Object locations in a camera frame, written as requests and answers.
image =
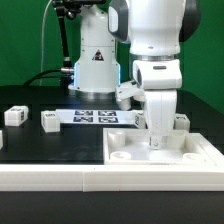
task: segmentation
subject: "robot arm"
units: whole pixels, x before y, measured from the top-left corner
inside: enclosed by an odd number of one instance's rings
[[[182,85],[179,60],[175,58],[180,53],[179,38],[186,10],[192,11],[189,4],[198,7],[195,2],[141,0],[139,4],[138,0],[114,0],[109,8],[110,32],[119,41],[131,43],[130,77],[136,82],[129,83],[130,88],[127,84],[116,88],[117,102],[123,109],[129,109],[129,97],[142,102],[154,149],[161,147],[162,136],[169,135],[174,126],[176,89]],[[182,31],[182,39],[189,38],[198,24],[188,32]]]

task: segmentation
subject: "black table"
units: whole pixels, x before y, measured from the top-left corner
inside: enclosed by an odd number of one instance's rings
[[[0,87],[1,164],[103,164],[99,125],[63,125],[45,133],[40,111],[57,109],[117,110],[111,101],[67,96],[58,87]],[[21,127],[5,127],[4,111],[27,105]],[[224,116],[189,92],[178,92],[177,112],[224,153]],[[224,192],[1,192],[1,223],[223,223]]]

